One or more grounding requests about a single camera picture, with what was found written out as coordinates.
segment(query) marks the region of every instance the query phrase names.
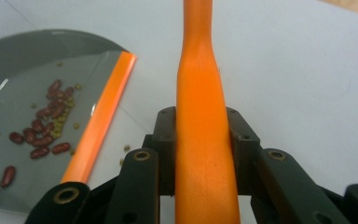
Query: red kidney bean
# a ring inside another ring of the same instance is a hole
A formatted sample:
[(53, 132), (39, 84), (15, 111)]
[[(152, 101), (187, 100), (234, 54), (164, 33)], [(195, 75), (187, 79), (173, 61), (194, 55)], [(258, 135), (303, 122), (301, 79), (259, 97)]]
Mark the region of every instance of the red kidney bean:
[(48, 87), (48, 91), (56, 91), (61, 87), (61, 85), (62, 81), (57, 79)]
[(57, 146), (55, 146), (55, 147), (51, 150), (51, 152), (52, 152), (53, 154), (59, 154), (59, 153), (68, 151), (70, 148), (71, 148), (71, 144), (70, 144), (70, 143), (61, 143), (61, 144), (58, 144)]
[(14, 166), (8, 166), (5, 171), (4, 171), (4, 175), (2, 176), (2, 180), (1, 180), (1, 188), (4, 189), (6, 187), (8, 187), (11, 182), (13, 182), (14, 177), (16, 176), (16, 168)]
[(26, 128), (22, 131), (25, 137), (25, 142), (32, 144), (36, 140), (36, 131), (32, 128)]
[(36, 117), (42, 119), (43, 117), (48, 117), (51, 114), (50, 108), (44, 108), (36, 112)]
[(16, 144), (21, 144), (24, 142), (24, 136), (22, 136), (20, 133), (13, 132), (8, 136), (8, 138), (10, 141)]
[(49, 100), (51, 100), (51, 99), (62, 98), (64, 95), (65, 95), (65, 93), (63, 91), (56, 90), (56, 91), (49, 91), (48, 94), (46, 94), (46, 97)]
[(33, 147), (46, 147), (54, 141), (51, 135), (44, 136), (43, 138), (37, 138), (31, 144)]
[(47, 136), (50, 134), (51, 131), (53, 131), (54, 129), (54, 122), (49, 122), (46, 126), (45, 129), (43, 130), (42, 134), (43, 136)]
[(52, 112), (51, 112), (51, 118), (52, 119), (56, 119), (57, 117), (59, 117), (63, 111), (65, 110), (66, 106), (65, 105), (58, 105)]
[(32, 121), (32, 128), (37, 132), (40, 133), (45, 129), (45, 126), (42, 123), (42, 120), (40, 119), (34, 119)]
[(48, 104), (48, 108), (53, 109), (58, 105), (63, 105), (63, 99), (55, 99)]
[(30, 158), (33, 159), (33, 160), (39, 159), (41, 157), (47, 156), (49, 152), (50, 152), (50, 148), (48, 148), (48, 147), (39, 147), (39, 148), (34, 149), (30, 153)]
[(68, 87), (66, 88), (64, 94), (65, 94), (65, 98), (69, 98), (74, 94), (75, 88), (73, 87)]

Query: white floor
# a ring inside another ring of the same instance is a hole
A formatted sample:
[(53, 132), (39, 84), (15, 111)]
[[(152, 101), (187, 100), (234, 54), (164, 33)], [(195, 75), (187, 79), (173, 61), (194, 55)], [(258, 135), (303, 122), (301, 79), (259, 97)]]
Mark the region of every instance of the white floor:
[[(117, 175), (123, 146), (140, 147), (158, 111), (175, 105), (182, 10), (173, 0), (0, 0), (0, 38), (80, 30), (138, 56), (92, 188)], [(213, 44), (227, 106), (241, 112), (263, 147), (289, 152), (339, 194), (358, 183), (358, 14), (315, 0), (214, 1)], [(162, 201), (161, 223), (173, 223), (174, 202)], [(241, 198), (243, 223), (255, 223), (250, 210)], [(23, 220), (0, 213), (0, 223)]]

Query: dustpan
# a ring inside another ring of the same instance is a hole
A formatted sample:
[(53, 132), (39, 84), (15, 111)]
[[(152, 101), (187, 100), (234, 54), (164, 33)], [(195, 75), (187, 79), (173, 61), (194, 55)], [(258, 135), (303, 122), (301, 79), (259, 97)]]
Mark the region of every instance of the dustpan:
[[(60, 182), (87, 182), (134, 61), (118, 44), (78, 31), (44, 30), (0, 39), (0, 182), (6, 167), (16, 168), (10, 185), (0, 186), (0, 210), (28, 213)], [(37, 111), (50, 102), (47, 89), (56, 80), (63, 89), (78, 90), (62, 136), (50, 147), (71, 143), (75, 154), (68, 150), (32, 160), (34, 147), (8, 137), (31, 126)]]

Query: orange handle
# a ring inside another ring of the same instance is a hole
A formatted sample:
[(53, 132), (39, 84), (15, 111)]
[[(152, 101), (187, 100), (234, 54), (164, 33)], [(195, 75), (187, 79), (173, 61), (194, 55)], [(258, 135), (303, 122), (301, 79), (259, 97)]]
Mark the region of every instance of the orange handle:
[(211, 39), (212, 0), (185, 0), (177, 79), (175, 220), (240, 223), (226, 104)]
[(121, 52), (77, 145), (76, 154), (66, 168), (62, 183), (70, 181), (87, 183), (135, 60), (135, 55)]

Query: screw hole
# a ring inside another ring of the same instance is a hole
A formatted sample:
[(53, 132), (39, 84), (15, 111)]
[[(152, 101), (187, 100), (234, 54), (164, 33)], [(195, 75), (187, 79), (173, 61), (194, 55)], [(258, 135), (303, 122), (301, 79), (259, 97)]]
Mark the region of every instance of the screw hole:
[(279, 152), (279, 151), (269, 151), (268, 155), (272, 159), (277, 160), (277, 161), (284, 161), (286, 159), (286, 156), (283, 153)]
[(146, 151), (140, 151), (140, 152), (135, 153), (135, 155), (133, 155), (133, 157), (136, 161), (145, 161), (150, 158), (150, 153), (148, 153)]
[(123, 215), (123, 222), (124, 223), (133, 223), (136, 221), (136, 213), (133, 213), (133, 212), (129, 212), (129, 213), (126, 213)]
[(323, 213), (316, 212), (313, 216), (319, 223), (322, 223), (322, 224), (332, 224), (333, 223), (331, 218)]
[(69, 203), (79, 195), (80, 191), (77, 188), (66, 188), (58, 191), (53, 198), (53, 201), (58, 204)]

